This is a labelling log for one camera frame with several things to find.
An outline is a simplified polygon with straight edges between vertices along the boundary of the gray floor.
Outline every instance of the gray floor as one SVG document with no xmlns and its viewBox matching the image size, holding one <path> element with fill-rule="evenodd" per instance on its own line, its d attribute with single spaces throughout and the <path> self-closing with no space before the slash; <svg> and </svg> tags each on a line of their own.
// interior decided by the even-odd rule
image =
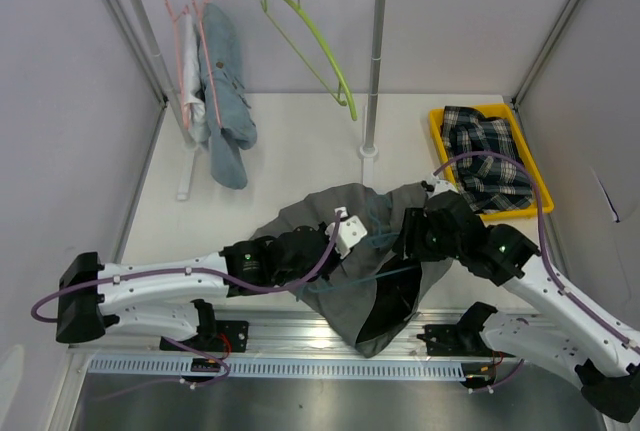
<svg viewBox="0 0 640 431">
<path fill-rule="evenodd" d="M 75 431 L 603 430 L 580 393 L 531 366 L 494 395 L 457 383 L 231 379 L 189 391 L 157 384 L 106 401 L 139 376 L 90 375 Z"/>
</svg>

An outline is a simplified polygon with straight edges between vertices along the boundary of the clothing rack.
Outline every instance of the clothing rack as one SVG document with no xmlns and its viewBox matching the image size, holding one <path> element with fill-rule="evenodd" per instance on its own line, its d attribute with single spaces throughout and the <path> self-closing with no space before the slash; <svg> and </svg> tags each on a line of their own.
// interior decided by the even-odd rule
<svg viewBox="0 0 640 431">
<path fill-rule="evenodd" d="M 158 79 L 162 85 L 162 90 L 169 101 L 173 114 L 178 122 L 182 137 L 185 142 L 185 161 L 182 171 L 182 178 L 178 187 L 178 200 L 186 200 L 189 197 L 191 187 L 191 176 L 193 172 L 193 162 L 197 152 L 197 145 L 182 125 L 181 103 L 178 93 L 174 87 L 167 65 L 160 51 L 149 16 L 145 10 L 142 0 L 130 0 L 133 11 L 142 29 L 143 37 L 149 47 L 151 60 Z M 373 42 L 371 46 L 371 68 L 369 75 L 369 90 L 367 106 L 364 112 L 364 131 L 362 145 L 358 149 L 358 155 L 362 159 L 362 184 L 373 186 L 374 160 L 378 155 L 378 148 L 375 145 L 376 116 L 378 111 L 378 86 L 380 82 L 380 64 L 382 60 L 382 32 L 384 27 L 384 12 L 386 0 L 375 0 L 373 17 Z"/>
</svg>

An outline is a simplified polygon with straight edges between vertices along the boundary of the garment on table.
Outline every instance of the garment on table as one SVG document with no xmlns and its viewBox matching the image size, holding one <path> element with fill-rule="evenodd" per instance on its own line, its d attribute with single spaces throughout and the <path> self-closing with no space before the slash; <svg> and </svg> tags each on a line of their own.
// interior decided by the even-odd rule
<svg viewBox="0 0 640 431">
<path fill-rule="evenodd" d="M 193 17 L 187 13 L 184 16 L 184 101 L 183 108 L 189 112 L 189 134 L 193 140 L 203 146 L 208 146 L 211 131 L 205 115 L 204 95 L 200 81 L 200 61 L 198 60 L 199 36 L 194 26 Z"/>
<path fill-rule="evenodd" d="M 441 135 L 449 156 L 493 151 L 522 163 L 506 119 L 486 118 L 473 108 L 446 106 Z M 529 180 L 506 161 L 475 156 L 458 161 L 453 172 L 460 194 L 475 212 L 522 209 L 533 202 Z"/>
<path fill-rule="evenodd" d="M 279 236 L 299 226 L 315 228 L 321 222 L 328 224 L 335 219 L 335 208 L 341 206 L 346 206 L 350 215 L 357 215 L 370 234 L 389 236 L 400 232 L 404 210 L 422 207 L 424 199 L 420 184 L 402 186 L 384 196 L 362 184 L 338 186 L 310 194 L 282 209 L 278 217 L 258 229 L 252 239 Z M 392 245 L 393 240 L 365 239 L 341 261 L 328 281 L 319 278 L 293 292 L 324 316 L 333 330 L 365 357 L 381 352 L 402 331 L 426 292 L 451 266 L 450 259 L 414 262 L 411 270 L 354 283 L 393 265 L 398 257 L 391 251 Z M 335 289 L 317 292 L 322 286 Z"/>
<path fill-rule="evenodd" d="M 202 25 L 205 39 L 199 50 L 200 81 L 204 89 L 207 123 L 211 131 L 211 175 L 223 186 L 242 189 L 247 185 L 247 173 L 240 150 L 251 148 L 258 136 L 256 125 L 249 115 L 240 78 L 240 43 L 229 18 L 211 3 L 204 6 Z M 208 75 L 205 41 L 215 94 Z"/>
</svg>

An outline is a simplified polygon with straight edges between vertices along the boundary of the perforated metal strip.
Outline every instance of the perforated metal strip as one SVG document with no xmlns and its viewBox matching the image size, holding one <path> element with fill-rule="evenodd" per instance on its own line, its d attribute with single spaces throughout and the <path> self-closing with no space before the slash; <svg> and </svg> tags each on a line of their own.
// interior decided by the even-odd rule
<svg viewBox="0 0 640 431">
<path fill-rule="evenodd" d="M 239 378 L 369 379 L 393 381 L 463 381 L 460 363 L 436 361 L 364 361 L 228 358 L 231 376 Z M 207 376 L 191 371 L 183 356 L 98 355 L 91 373 Z"/>
</svg>

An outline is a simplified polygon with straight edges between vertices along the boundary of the white table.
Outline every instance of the white table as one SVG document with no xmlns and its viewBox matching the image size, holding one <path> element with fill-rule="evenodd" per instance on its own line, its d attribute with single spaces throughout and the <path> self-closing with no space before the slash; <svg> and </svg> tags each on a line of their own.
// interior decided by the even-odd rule
<svg viewBox="0 0 640 431">
<path fill-rule="evenodd" d="M 209 174 L 200 154 L 191 198 L 178 202 L 182 172 L 182 138 L 171 117 L 164 120 L 126 245 L 123 262 L 142 264 L 185 259 L 218 251 L 248 239 L 277 212 L 311 192 L 359 182 L 362 122 L 326 94 L 248 95 L 258 128 L 258 143 L 243 160 L 249 185 L 242 191 L 223 188 Z M 358 109 L 366 96 L 357 95 Z M 497 95 L 381 95 L 376 127 L 379 157 L 375 189 L 387 192 L 421 181 L 439 164 L 427 115 L 444 105 L 473 106 L 502 102 Z M 510 220 L 538 242 L 536 220 Z M 464 311 L 483 301 L 509 312 L 531 312 L 519 298 L 471 275 L 455 263 L 425 296 L 421 311 Z M 306 310 L 289 293 L 223 300 L 216 308 Z"/>
</svg>

